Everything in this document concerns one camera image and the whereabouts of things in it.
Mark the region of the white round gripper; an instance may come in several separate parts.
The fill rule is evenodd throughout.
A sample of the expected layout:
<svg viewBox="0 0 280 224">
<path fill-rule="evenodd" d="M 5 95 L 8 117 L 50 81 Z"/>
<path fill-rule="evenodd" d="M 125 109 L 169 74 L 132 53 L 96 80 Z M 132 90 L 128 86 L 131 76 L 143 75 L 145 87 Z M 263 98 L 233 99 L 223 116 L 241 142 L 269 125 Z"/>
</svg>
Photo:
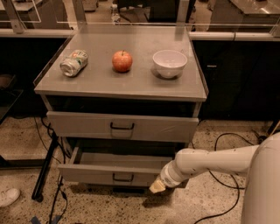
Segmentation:
<svg viewBox="0 0 280 224">
<path fill-rule="evenodd" d="M 161 193 L 166 186 L 170 188 L 183 187 L 188 183 L 188 177 L 181 173 L 174 160 L 163 167 L 159 177 L 150 186 L 152 193 Z"/>
</svg>

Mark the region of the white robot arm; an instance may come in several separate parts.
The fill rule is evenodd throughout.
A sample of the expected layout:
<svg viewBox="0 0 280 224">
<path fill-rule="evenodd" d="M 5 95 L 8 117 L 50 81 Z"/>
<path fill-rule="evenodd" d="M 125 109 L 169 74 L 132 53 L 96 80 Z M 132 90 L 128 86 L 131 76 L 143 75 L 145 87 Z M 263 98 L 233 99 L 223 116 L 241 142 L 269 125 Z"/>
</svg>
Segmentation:
<svg viewBox="0 0 280 224">
<path fill-rule="evenodd" d="M 150 190 L 160 193 L 209 171 L 247 178 L 241 224 L 280 224 L 280 133 L 259 145 L 230 150 L 184 148 L 164 166 Z"/>
</svg>

